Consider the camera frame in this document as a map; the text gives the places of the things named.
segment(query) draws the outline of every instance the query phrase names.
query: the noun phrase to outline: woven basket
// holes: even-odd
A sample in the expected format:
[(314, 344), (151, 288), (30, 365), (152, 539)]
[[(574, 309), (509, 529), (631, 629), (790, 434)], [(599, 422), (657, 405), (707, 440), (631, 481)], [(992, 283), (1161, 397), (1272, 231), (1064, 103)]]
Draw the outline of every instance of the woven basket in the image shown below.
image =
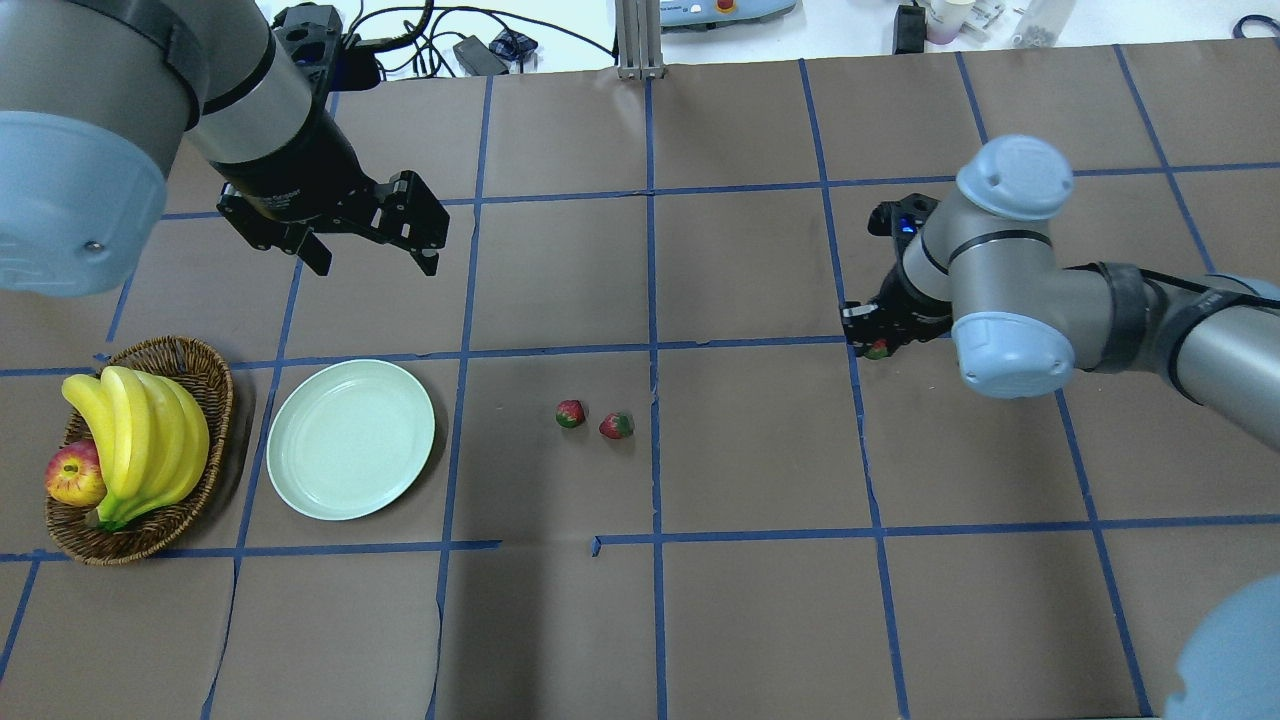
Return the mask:
[[(74, 507), (45, 498), (45, 525), (54, 542), (86, 565), (124, 565), (154, 555), (191, 525), (209, 498), (221, 468), (232, 425), (234, 388), (227, 361), (209, 345), (186, 337), (160, 337), (116, 354), (108, 365), (123, 365), (173, 378), (187, 388), (209, 423), (209, 461), (205, 474), (184, 500), (136, 518), (123, 530), (109, 533), (84, 524), (90, 507)], [(84, 419), (73, 413), (63, 447), (91, 438)]]

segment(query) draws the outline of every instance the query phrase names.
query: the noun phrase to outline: light green plate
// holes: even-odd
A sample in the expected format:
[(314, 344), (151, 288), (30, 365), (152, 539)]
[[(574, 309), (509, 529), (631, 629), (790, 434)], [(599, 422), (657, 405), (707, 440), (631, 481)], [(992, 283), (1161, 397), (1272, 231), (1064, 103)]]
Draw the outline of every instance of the light green plate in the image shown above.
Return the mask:
[(348, 360), (306, 379), (266, 437), (266, 471), (289, 507), (349, 520), (408, 489), (431, 452), (435, 413), (403, 368)]

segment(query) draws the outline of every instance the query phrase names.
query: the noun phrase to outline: white table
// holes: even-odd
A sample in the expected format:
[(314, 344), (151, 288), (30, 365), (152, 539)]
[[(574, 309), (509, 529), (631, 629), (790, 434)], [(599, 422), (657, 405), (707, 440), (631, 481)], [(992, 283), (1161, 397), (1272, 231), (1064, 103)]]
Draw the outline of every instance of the white table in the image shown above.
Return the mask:
[[(961, 33), (946, 46), (925, 44), (925, 51), (1009, 47), (1009, 38), (1020, 17), (1014, 9), (1024, 8), (1027, 3), (1028, 0), (1005, 0), (1007, 9), (992, 26), (991, 40), (986, 44)], [(297, 3), (259, 1), (259, 6), (269, 17), (293, 4)], [(337, 6), (348, 23), (360, 5), (358, 0), (329, 0), (329, 4)], [(372, 12), (412, 4), (406, 0), (365, 0), (365, 9)], [(440, 8), (454, 4), (461, 3), (436, 3)], [(667, 64), (698, 64), (887, 55), (892, 53), (893, 13), (899, 4), (897, 0), (800, 0), (787, 15), (764, 23), (742, 23), (707, 32), (664, 33), (663, 59)], [(612, 0), (484, 0), (476, 5), (559, 24), (605, 46), (613, 42)], [(1225, 38), (1231, 36), (1235, 22), (1247, 14), (1280, 18), (1280, 0), (1078, 0), (1059, 45)], [(364, 37), (399, 35), (403, 32), (401, 23), (416, 20), (417, 15), (416, 12), (388, 13), (362, 24), (360, 33)], [(572, 37), (520, 20), (509, 20), (509, 24), (540, 44), (536, 60), (526, 65), (526, 72), (588, 70), (612, 64), (605, 54)], [(440, 23), (440, 29), (474, 33), (488, 44), (500, 27), (476, 13), (452, 13)], [(1254, 27), (1247, 33), (1261, 36), (1266, 31)], [(456, 41), (456, 37), (444, 38), (440, 45), (448, 61), (457, 69), (449, 50)], [(408, 56), (407, 50), (387, 54), (384, 64), (394, 67)]]

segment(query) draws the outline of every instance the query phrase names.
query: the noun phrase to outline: banana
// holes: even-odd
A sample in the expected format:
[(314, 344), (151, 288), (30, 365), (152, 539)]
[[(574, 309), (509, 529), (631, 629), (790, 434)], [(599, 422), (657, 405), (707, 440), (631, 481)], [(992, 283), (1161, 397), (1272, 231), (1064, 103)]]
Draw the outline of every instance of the banana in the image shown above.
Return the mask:
[(178, 396), (160, 378), (151, 373), (137, 373), (147, 391), (155, 414), (156, 437), (151, 443), (151, 459), (137, 497), (155, 497), (173, 483), (173, 475), (182, 462), (187, 446), (187, 424)]
[(97, 446), (102, 479), (106, 480), (114, 469), (111, 462), (115, 457), (115, 419), (111, 416), (111, 406), (102, 393), (101, 383), (93, 375), (72, 375), (63, 380), (63, 397), (88, 424), (93, 445)]
[(209, 460), (209, 423), (205, 414), (182, 386), (165, 377), (155, 377), (164, 384), (177, 401), (177, 413), (168, 415), (157, 414), (160, 423), (180, 424), (183, 442), (180, 443), (177, 468), (168, 475), (156, 475), (147, 480), (143, 491), (129, 501), (111, 507), (108, 515), (99, 511), (100, 527), (108, 530), (119, 530), (134, 518), (150, 512), (157, 507), (173, 505), (191, 495), (196, 483), (205, 474), (205, 465)]
[(147, 391), (132, 369), (108, 365), (102, 369), (102, 388), (115, 416), (114, 478), (104, 479), (109, 496), (129, 500), (138, 495), (147, 471), (155, 416)]

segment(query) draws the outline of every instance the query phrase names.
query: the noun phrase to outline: red apple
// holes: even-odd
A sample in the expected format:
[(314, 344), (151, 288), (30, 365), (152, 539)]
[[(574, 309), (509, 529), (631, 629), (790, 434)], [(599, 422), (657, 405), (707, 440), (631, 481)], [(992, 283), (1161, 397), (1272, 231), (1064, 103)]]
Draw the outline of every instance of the red apple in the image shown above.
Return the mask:
[(106, 497), (97, 446), (82, 439), (59, 450), (45, 468), (45, 489), (59, 502), (87, 507)]

